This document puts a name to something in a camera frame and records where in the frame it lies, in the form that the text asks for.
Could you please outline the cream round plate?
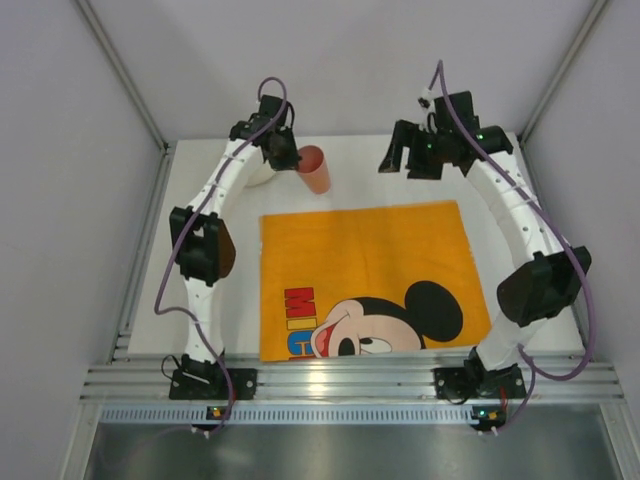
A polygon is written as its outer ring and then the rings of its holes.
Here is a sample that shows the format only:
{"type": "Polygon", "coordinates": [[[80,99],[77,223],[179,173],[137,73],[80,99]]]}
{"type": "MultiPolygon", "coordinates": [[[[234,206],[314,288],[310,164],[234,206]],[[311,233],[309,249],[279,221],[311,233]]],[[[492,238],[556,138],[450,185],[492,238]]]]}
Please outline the cream round plate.
{"type": "Polygon", "coordinates": [[[276,175],[268,162],[262,163],[254,172],[252,172],[246,182],[247,188],[252,188],[270,181],[276,175]]]}

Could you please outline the pink plastic cup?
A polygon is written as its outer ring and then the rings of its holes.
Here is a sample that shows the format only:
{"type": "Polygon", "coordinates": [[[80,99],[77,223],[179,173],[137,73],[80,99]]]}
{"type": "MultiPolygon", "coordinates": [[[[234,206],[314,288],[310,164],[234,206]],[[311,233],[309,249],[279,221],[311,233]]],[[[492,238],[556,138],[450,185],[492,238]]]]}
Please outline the pink plastic cup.
{"type": "Polygon", "coordinates": [[[317,195],[327,193],[331,188],[329,170],[321,148],[309,145],[302,147],[297,173],[307,188],[317,195]]]}

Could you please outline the orange cartoon placemat cloth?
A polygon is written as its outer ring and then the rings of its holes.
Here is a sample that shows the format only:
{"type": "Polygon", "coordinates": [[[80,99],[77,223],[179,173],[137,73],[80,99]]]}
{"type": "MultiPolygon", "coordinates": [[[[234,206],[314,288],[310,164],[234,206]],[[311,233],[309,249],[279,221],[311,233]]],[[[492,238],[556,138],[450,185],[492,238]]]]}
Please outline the orange cartoon placemat cloth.
{"type": "Polygon", "coordinates": [[[265,362],[467,347],[491,326],[453,201],[266,216],[260,284],[265,362]]]}

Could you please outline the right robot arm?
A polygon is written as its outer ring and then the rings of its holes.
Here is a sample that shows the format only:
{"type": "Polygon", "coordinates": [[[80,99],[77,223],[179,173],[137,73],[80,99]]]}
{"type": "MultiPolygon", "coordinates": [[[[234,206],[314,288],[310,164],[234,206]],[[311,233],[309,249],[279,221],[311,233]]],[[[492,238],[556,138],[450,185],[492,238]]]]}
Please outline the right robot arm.
{"type": "Polygon", "coordinates": [[[406,169],[410,179],[439,180],[450,164],[492,213],[515,270],[498,285],[498,317],[469,355],[486,377],[516,365],[541,326],[575,301],[591,256],[558,239],[543,221],[513,144],[501,127],[481,126],[470,92],[437,96],[424,89],[418,103],[425,120],[396,121],[378,170],[406,169]]]}

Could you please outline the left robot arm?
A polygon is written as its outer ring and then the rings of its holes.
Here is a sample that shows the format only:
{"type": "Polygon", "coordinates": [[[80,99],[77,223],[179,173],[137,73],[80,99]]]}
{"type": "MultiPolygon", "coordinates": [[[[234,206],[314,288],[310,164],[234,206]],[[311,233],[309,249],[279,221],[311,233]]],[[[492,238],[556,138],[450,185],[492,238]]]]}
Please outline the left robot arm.
{"type": "Polygon", "coordinates": [[[288,100],[263,96],[258,111],[232,127],[224,153],[199,193],[169,215],[171,260],[187,294],[185,307],[169,310],[190,320],[185,354],[192,361],[215,364],[224,352],[221,319],[214,306],[236,258],[224,215],[261,168],[298,168],[293,123],[287,119],[292,112],[288,100]]]}

